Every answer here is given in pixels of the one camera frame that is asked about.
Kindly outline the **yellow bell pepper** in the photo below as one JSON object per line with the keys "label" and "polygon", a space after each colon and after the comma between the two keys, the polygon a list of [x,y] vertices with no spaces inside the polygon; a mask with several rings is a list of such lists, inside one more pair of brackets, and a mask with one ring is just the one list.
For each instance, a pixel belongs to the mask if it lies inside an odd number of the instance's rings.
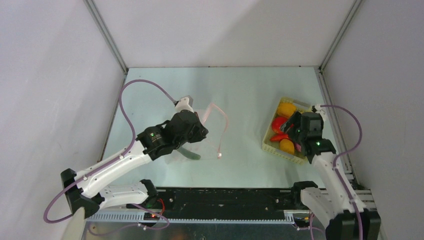
{"label": "yellow bell pepper", "polygon": [[277,115],[286,119],[289,119],[296,111],[297,107],[290,102],[280,102],[276,109]]}

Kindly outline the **red chili pepper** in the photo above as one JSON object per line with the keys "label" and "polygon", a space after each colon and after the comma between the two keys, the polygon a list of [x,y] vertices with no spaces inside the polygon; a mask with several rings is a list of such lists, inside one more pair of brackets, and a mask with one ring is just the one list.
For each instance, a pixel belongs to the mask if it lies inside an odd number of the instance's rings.
{"label": "red chili pepper", "polygon": [[280,142],[280,141],[282,141],[282,140],[284,140],[284,139],[286,139],[286,140],[291,140],[290,139],[290,137],[288,136],[288,134],[286,134],[286,133],[281,133],[281,134],[275,134],[275,135],[273,135],[270,139],[269,139],[269,141],[270,142]]}

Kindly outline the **orange mango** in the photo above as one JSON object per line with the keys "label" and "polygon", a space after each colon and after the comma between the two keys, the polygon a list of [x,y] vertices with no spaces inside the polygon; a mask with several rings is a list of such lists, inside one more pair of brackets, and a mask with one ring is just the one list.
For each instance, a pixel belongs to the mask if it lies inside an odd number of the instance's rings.
{"label": "orange mango", "polygon": [[294,143],[288,139],[283,139],[279,142],[279,149],[290,155],[294,155],[296,152]]}

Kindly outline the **clear zip top bag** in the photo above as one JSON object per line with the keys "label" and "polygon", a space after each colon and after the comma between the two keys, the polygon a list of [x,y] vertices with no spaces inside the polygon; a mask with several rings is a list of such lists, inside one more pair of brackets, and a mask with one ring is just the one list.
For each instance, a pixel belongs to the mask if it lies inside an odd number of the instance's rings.
{"label": "clear zip top bag", "polygon": [[207,108],[198,109],[200,122],[208,129],[206,138],[196,143],[185,143],[181,147],[186,148],[201,156],[200,160],[190,160],[181,155],[177,150],[165,156],[165,163],[176,164],[185,162],[199,162],[204,160],[219,160],[222,158],[222,144],[226,131],[229,128],[227,114],[215,103],[211,102]]}

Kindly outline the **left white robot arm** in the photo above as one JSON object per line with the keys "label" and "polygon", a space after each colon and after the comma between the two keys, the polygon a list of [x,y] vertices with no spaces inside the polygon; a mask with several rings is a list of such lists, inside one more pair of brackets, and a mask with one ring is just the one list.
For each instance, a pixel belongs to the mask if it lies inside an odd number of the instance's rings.
{"label": "left white robot arm", "polygon": [[84,217],[89,218],[101,209],[119,205],[153,208],[159,194],[151,180],[142,179],[132,185],[111,183],[135,168],[171,154],[186,143],[203,141],[208,132],[205,120],[197,112],[182,110],[170,120],[147,127],[121,153],[85,170],[64,170],[60,177],[71,213],[83,208]]}

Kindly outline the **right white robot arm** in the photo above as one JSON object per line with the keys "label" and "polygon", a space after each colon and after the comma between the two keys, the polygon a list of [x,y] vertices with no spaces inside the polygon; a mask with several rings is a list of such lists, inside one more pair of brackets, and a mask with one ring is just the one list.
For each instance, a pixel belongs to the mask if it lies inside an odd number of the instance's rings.
{"label": "right white robot arm", "polygon": [[328,240],[378,239],[381,217],[359,198],[337,162],[340,156],[335,147],[323,138],[322,116],[295,111],[280,129],[300,146],[327,191],[327,196],[323,196],[318,187],[300,189],[291,194],[291,204],[297,209],[308,207],[324,226]]}

